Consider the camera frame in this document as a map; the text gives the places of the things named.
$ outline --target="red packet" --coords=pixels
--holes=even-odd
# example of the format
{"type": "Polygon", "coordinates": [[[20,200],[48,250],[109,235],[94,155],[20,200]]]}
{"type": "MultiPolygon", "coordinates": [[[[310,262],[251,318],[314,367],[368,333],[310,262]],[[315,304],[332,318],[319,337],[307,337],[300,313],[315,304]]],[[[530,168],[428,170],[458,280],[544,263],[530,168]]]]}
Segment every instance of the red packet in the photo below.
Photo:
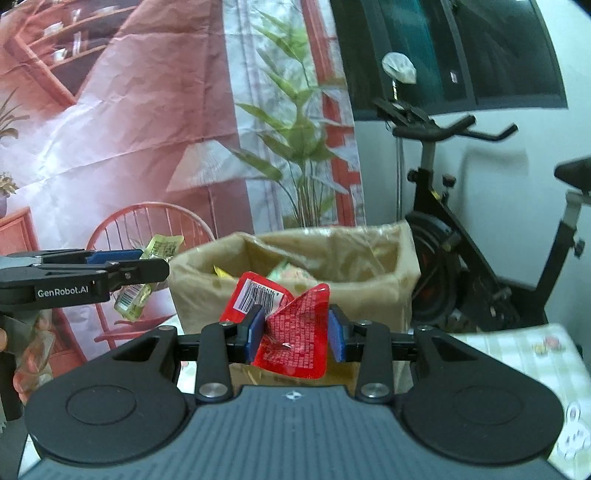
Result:
{"type": "Polygon", "coordinates": [[[270,314],[252,364],[281,375],[318,379],[326,373],[329,297],[325,283],[295,299],[286,288],[247,272],[220,321],[240,323],[253,305],[263,305],[270,314]]]}

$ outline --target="silver bolt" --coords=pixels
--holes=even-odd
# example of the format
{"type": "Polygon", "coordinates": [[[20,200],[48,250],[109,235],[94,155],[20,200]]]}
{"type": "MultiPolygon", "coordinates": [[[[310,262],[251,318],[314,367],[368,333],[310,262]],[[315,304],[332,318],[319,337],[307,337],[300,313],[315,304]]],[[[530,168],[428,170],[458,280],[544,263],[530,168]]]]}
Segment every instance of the silver bolt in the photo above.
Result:
{"type": "Polygon", "coordinates": [[[206,398],[220,398],[226,393],[228,393],[227,386],[217,382],[206,383],[199,387],[199,394],[206,398]]]}
{"type": "Polygon", "coordinates": [[[361,393],[368,398],[382,398],[390,393],[390,389],[383,383],[368,383],[361,387],[361,393]]]}

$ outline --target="exercise bike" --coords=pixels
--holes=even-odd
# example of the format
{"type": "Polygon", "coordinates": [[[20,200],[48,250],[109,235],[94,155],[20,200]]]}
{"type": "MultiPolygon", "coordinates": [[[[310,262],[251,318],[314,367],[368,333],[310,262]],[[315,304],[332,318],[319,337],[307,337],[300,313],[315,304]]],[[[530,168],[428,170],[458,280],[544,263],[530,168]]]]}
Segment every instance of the exercise bike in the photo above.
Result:
{"type": "Polygon", "coordinates": [[[544,270],[534,286],[499,278],[458,218],[447,207],[456,179],[443,176],[446,191],[433,188],[433,164],[438,142],[454,136],[500,142],[518,128],[499,135],[469,130],[476,119],[467,115],[449,127],[439,127],[424,111],[407,102],[376,99],[378,117],[392,123],[395,137],[422,143],[420,167],[408,173],[416,185],[414,208],[406,220],[413,231],[421,277],[413,293],[413,323],[446,328],[456,312],[481,330],[512,329],[547,323],[545,306],[571,249],[579,258],[584,241],[574,240],[580,210],[591,205],[591,158],[556,167],[554,176],[576,191],[566,195],[567,206],[558,226],[544,270]]]}

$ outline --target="chair backrest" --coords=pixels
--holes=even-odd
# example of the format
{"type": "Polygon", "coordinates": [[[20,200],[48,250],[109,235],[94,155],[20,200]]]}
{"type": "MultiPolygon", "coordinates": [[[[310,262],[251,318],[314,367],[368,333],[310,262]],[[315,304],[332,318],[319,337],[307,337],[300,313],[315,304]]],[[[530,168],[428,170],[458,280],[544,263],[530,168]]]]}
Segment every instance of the chair backrest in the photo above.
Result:
{"type": "Polygon", "coordinates": [[[156,234],[183,235],[181,251],[214,240],[208,225],[190,210],[171,203],[143,202],[110,215],[95,229],[86,248],[119,250],[145,247],[156,234]]]}

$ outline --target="potted plant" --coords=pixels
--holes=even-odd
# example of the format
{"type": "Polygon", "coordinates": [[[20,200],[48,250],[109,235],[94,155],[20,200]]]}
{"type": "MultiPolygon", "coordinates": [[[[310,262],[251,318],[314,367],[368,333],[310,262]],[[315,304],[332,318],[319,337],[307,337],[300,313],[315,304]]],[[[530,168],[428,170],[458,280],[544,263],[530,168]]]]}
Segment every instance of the potted plant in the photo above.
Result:
{"type": "MultiPolygon", "coordinates": [[[[19,120],[26,120],[29,118],[28,115],[16,116],[14,114],[20,105],[12,108],[8,107],[8,103],[16,91],[17,89],[14,89],[0,107],[0,140],[4,137],[18,138],[18,130],[11,125],[19,120]]],[[[12,176],[6,172],[0,174],[0,218],[3,218],[6,215],[7,198],[15,193],[17,188],[18,187],[14,183],[12,176]]]]}
{"type": "Polygon", "coordinates": [[[293,117],[277,118],[260,106],[237,103],[266,126],[267,131],[258,137],[278,163],[273,165],[244,148],[233,153],[258,170],[261,179],[273,181],[285,193],[290,204],[290,213],[283,216],[285,228],[319,226],[333,210],[335,193],[350,193],[332,179],[330,160],[338,155],[326,144],[326,125],[340,125],[314,115],[310,101],[318,100],[328,89],[346,90],[346,82],[333,79],[319,85],[306,28],[259,13],[272,30],[254,27],[269,41],[269,48],[258,48],[257,53],[266,65],[264,73],[290,101],[293,117]],[[282,56],[280,65],[273,61],[274,53],[282,56]]]}

